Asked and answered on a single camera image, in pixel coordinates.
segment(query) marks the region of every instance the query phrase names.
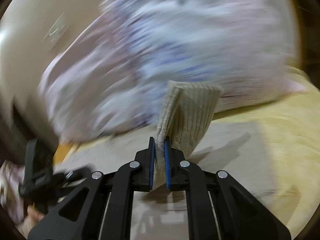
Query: bed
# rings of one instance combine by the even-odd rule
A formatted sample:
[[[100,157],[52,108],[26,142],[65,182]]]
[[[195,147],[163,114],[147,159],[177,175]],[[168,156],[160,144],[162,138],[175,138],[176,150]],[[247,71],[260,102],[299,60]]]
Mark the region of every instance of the bed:
[[[48,63],[97,17],[100,1],[13,0],[1,20],[0,89],[4,111],[11,118],[10,104],[15,96],[33,128],[50,145],[55,145],[56,138],[46,121],[44,106],[37,98],[36,87]],[[287,40],[295,55],[289,59],[288,75],[305,85],[306,91],[286,95],[276,102],[218,113],[212,122],[259,123],[268,151],[272,154],[278,185],[278,191],[268,208],[295,238],[305,228],[320,203],[320,92],[300,70],[300,32],[292,1],[271,2],[275,3],[284,17]],[[63,13],[67,16],[70,28],[51,48],[43,42],[43,38]],[[59,145],[54,161],[63,162],[71,154],[76,154],[78,149],[97,143],[100,141]]]

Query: pillow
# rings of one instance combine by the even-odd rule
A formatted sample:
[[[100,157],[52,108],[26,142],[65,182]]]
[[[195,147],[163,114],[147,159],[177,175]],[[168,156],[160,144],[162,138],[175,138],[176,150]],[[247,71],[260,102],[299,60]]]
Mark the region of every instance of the pillow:
[[[295,88],[266,0],[105,0],[100,9],[39,85],[62,141],[157,123],[169,80],[221,85],[217,112]]]

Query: black clamp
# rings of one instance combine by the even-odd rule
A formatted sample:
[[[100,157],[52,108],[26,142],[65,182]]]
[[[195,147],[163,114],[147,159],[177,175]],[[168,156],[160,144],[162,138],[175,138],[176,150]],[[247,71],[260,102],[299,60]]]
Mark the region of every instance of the black clamp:
[[[164,143],[167,187],[186,191],[190,240],[290,240],[289,230],[230,174],[209,173]],[[152,189],[155,142],[117,172],[93,172],[29,233],[29,240],[130,239],[134,191]]]
[[[38,139],[28,141],[25,153],[25,175],[23,184],[19,185],[19,194],[25,200],[34,203],[35,208],[47,214],[50,207],[69,194],[75,186],[65,184],[86,178],[91,174],[87,167],[70,171],[67,174],[53,174],[53,153],[48,152]]]

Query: blue gripper pad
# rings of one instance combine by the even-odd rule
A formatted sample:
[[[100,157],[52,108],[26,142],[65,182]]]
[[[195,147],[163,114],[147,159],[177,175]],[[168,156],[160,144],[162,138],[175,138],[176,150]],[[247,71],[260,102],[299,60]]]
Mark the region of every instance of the blue gripper pad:
[[[164,141],[164,161],[165,161],[165,176],[167,182],[167,189],[171,187],[171,169],[169,160],[169,150],[167,140]]]
[[[152,189],[152,187],[153,187],[153,173],[154,173],[154,167],[155,167],[155,155],[156,155],[156,145],[155,145],[155,140],[152,139],[151,158],[150,158],[150,173],[149,173],[150,189]]]

